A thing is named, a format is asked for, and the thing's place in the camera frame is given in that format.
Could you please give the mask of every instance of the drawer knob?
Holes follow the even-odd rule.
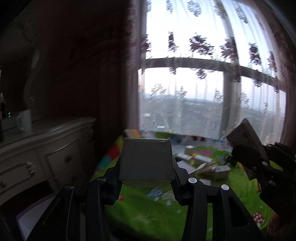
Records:
[[[30,166],[32,166],[32,165],[33,165],[33,163],[32,163],[32,162],[30,162],[30,161],[27,161],[27,162],[26,162],[26,165],[27,165],[27,167],[30,167]]]
[[[72,159],[73,159],[73,156],[72,155],[68,155],[68,156],[65,157],[65,162],[68,163]]]
[[[2,188],[5,188],[5,187],[6,187],[6,183],[2,180],[2,181],[0,181],[0,186],[1,186]]]
[[[29,174],[30,174],[31,176],[34,176],[34,174],[35,174],[35,170],[31,170],[31,171],[29,172]]]

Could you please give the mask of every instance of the sky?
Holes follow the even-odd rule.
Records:
[[[207,42],[214,46],[217,57],[221,57],[221,45],[225,44],[226,33],[220,16],[214,13],[214,0],[195,0],[198,2],[202,13],[196,17],[187,10],[187,2],[189,0],[171,0],[174,4],[173,13],[170,14],[166,10],[166,0],[152,0],[152,9],[147,14],[147,33],[148,40],[151,42],[151,52],[146,54],[146,58],[165,58],[165,57],[190,57],[189,39],[195,36],[195,33],[202,37],[207,37]],[[239,64],[247,67],[250,61],[248,43],[256,43],[263,67],[268,67],[267,58],[269,51],[273,51],[268,36],[259,26],[255,18],[255,12],[250,7],[238,4],[231,0],[222,0],[222,3],[229,16],[231,27],[237,44],[239,55]],[[235,9],[241,7],[249,21],[248,24],[240,20]],[[174,42],[178,46],[176,53],[168,52],[168,32],[174,33]],[[194,53],[194,58],[210,59],[209,56],[203,56]],[[252,65],[253,69],[261,71],[260,67]],[[155,84],[162,84],[164,88],[168,88],[170,84],[171,94],[174,94],[175,81],[177,89],[181,86],[187,92],[187,98],[194,98],[196,75],[189,68],[178,68],[177,74],[169,74],[168,68],[150,68],[145,70],[145,92],[151,93],[151,89]],[[242,77],[242,92],[246,93],[252,105],[252,79]],[[198,80],[198,99],[204,98],[206,81]],[[207,76],[207,100],[213,100],[215,89],[223,93],[223,73],[213,72]],[[285,110],[285,93],[280,91],[280,108]],[[262,104],[268,102],[268,109],[271,110],[273,105],[273,87],[267,84],[262,85]],[[259,109],[260,88],[255,87],[254,108]]]

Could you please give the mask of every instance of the window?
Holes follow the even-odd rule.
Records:
[[[139,70],[140,128],[223,138],[248,118],[279,141],[285,92],[259,14],[232,0],[148,0]]]

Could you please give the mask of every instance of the pink shape on mat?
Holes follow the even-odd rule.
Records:
[[[198,150],[197,152],[200,153],[200,154],[203,154],[203,155],[205,155],[207,157],[214,154],[212,151],[205,151],[205,150]]]

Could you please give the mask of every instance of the dresser drawer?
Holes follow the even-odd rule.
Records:
[[[45,179],[33,150],[0,161],[0,205]]]
[[[54,177],[54,181],[59,189],[66,184],[77,185],[86,178],[86,174],[80,162],[75,163],[72,167],[65,170],[58,176]]]
[[[66,146],[46,155],[46,160],[53,176],[61,174],[63,171],[76,163],[81,162],[79,140],[75,140]]]

